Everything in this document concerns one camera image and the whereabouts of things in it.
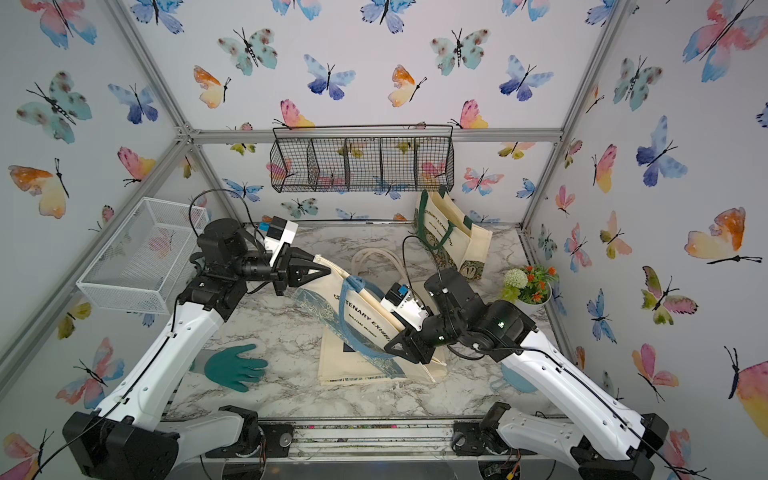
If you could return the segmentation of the blue handled canvas tote bag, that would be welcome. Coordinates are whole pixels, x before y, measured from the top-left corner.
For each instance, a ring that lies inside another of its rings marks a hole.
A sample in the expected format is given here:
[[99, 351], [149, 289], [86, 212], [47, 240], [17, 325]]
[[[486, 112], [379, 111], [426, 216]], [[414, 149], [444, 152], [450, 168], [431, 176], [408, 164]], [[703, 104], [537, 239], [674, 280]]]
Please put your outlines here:
[[431, 382], [433, 377], [424, 365], [384, 351], [404, 325], [381, 306], [366, 282], [320, 255], [314, 261], [328, 266], [331, 273], [297, 289], [294, 299], [299, 306], [321, 320], [380, 376]]

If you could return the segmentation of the starry night canvas tote bag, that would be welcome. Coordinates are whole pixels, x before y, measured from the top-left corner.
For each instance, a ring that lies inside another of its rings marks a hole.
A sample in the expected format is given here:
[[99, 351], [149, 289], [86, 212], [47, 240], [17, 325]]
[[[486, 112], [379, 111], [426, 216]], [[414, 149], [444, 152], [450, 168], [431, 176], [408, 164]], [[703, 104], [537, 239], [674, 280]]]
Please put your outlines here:
[[403, 324], [380, 305], [383, 293], [317, 255], [330, 274], [299, 289], [296, 300], [323, 325], [318, 380], [326, 385], [411, 380], [436, 383], [448, 374], [445, 350], [427, 364], [410, 363], [384, 351], [404, 331]]

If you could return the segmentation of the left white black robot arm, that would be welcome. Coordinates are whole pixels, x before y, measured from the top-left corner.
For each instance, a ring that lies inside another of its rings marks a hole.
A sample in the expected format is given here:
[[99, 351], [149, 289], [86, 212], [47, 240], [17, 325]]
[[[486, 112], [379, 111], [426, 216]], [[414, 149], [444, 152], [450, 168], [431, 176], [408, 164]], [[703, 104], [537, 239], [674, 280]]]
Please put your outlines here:
[[174, 468], [209, 452], [262, 455], [266, 439], [257, 413], [224, 407], [208, 417], [166, 423], [163, 412], [205, 344], [249, 295], [270, 285], [281, 296], [329, 274], [296, 248], [297, 223], [275, 217], [251, 235], [232, 218], [209, 223], [190, 258], [197, 274], [176, 297], [168, 325], [138, 364], [91, 413], [65, 423], [61, 452], [89, 479], [164, 479]]

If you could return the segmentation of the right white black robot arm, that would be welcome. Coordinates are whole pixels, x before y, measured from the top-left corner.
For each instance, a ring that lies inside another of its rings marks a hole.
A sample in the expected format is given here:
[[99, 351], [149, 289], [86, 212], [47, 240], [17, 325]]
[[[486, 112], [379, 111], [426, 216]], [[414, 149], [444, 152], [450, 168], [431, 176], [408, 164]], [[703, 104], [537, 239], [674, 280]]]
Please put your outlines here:
[[432, 306], [405, 284], [393, 284], [381, 305], [404, 329], [385, 352], [428, 363], [439, 346], [460, 344], [516, 372], [556, 406], [561, 419], [528, 415], [495, 403], [469, 431], [457, 429], [458, 455], [525, 450], [574, 469], [583, 479], [650, 479], [669, 427], [606, 393], [554, 346], [535, 322], [506, 300], [487, 303], [456, 270], [424, 285]]

